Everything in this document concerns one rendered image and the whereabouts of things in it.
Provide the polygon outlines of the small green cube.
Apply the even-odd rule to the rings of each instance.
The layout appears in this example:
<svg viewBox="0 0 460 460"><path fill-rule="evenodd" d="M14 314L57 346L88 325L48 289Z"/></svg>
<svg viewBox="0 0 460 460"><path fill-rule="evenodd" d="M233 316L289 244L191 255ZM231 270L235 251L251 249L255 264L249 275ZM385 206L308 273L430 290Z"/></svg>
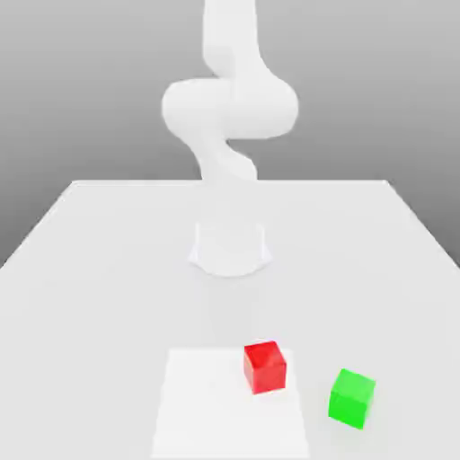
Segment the small green cube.
<svg viewBox="0 0 460 460"><path fill-rule="evenodd" d="M342 368L330 392L328 416L352 428L363 429L375 388L375 380Z"/></svg>

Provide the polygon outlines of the small red cube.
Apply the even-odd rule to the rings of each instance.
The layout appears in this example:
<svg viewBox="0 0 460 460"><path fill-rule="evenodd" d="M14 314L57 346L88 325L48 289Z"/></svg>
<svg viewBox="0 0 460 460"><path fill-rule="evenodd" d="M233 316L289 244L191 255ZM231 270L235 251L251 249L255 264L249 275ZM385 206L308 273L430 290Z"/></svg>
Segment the small red cube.
<svg viewBox="0 0 460 460"><path fill-rule="evenodd" d="M243 373L253 394L286 387L287 362L275 341L243 347Z"/></svg>

